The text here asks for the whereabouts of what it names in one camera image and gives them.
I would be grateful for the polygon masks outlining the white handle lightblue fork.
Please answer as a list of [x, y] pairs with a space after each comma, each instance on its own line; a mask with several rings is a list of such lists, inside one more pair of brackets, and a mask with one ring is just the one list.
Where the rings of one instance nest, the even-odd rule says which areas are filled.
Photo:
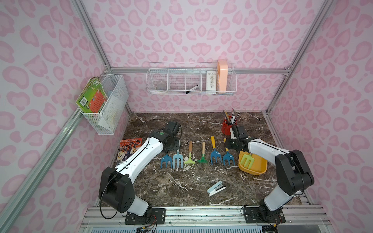
[[184, 158], [180, 150], [177, 150], [176, 154], [173, 156], [173, 169], [176, 168], [184, 168]]

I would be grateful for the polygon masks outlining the yellow handle teal fork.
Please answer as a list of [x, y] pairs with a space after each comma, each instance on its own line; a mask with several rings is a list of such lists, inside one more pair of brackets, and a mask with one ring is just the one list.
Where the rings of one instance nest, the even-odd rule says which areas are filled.
[[160, 168], [173, 168], [173, 159], [171, 156], [169, 156], [168, 153], [166, 153], [165, 156], [161, 158]]

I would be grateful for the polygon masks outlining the wood handle lime fork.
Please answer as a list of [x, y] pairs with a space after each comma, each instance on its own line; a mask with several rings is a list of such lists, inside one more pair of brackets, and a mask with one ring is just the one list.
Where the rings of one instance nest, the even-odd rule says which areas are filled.
[[253, 166], [254, 164], [254, 158], [252, 157], [252, 154], [249, 153], [249, 154], [244, 154], [242, 156], [242, 159], [241, 159], [241, 162], [240, 162], [241, 166], [250, 170], [251, 167]]

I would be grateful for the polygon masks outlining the yellow handle blue fork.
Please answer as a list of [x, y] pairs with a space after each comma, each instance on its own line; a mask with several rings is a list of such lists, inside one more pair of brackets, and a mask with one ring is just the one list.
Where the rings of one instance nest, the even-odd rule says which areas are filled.
[[215, 142], [215, 137], [211, 136], [211, 143], [213, 147], [213, 151], [210, 154], [210, 163], [213, 165], [214, 163], [217, 163], [218, 160], [222, 163], [222, 157], [221, 154], [217, 151], [216, 148], [216, 142]]

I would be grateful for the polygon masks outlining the yellow storage box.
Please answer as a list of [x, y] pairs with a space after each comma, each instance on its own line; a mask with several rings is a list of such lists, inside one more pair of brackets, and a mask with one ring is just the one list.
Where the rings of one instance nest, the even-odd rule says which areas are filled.
[[256, 154], [252, 154], [252, 157], [254, 158], [254, 164], [250, 170], [242, 167], [240, 162], [244, 154], [249, 154], [249, 153], [245, 151], [240, 151], [238, 166], [241, 171], [249, 173], [251, 175], [256, 175], [256, 176], [264, 174], [267, 171], [268, 161]]

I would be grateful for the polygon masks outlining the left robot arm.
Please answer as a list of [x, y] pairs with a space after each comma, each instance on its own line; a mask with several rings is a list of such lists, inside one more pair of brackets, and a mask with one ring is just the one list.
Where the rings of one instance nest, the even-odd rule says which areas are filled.
[[180, 148], [177, 137], [180, 129], [181, 125], [178, 122], [169, 121], [162, 129], [152, 131], [144, 144], [129, 159], [115, 168], [107, 167], [101, 175], [99, 205], [106, 203], [121, 214], [129, 212], [149, 217], [152, 207], [136, 196], [133, 184], [155, 156]]

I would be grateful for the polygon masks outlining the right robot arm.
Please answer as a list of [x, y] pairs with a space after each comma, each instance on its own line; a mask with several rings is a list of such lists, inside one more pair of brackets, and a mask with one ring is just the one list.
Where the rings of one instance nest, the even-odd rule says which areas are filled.
[[309, 165], [299, 150], [286, 150], [250, 137], [244, 126], [233, 126], [231, 137], [224, 143], [229, 149], [255, 154], [276, 167], [277, 185], [259, 203], [261, 218], [277, 214], [295, 195], [302, 194], [315, 180]]

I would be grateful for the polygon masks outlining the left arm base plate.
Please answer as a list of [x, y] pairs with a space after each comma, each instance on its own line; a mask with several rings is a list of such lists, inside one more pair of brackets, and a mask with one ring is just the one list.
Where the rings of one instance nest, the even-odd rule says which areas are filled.
[[152, 224], [156, 221], [157, 225], [165, 224], [166, 209], [152, 208], [148, 210], [143, 216], [138, 216], [134, 213], [126, 213], [125, 225], [145, 225]]

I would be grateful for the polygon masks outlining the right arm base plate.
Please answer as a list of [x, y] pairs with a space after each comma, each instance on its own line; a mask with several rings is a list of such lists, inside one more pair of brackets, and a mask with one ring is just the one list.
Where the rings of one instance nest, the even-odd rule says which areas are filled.
[[241, 214], [244, 215], [246, 223], [268, 223], [268, 224], [281, 224], [286, 223], [285, 215], [280, 208], [277, 211], [267, 211], [260, 207], [247, 207], [241, 208]]

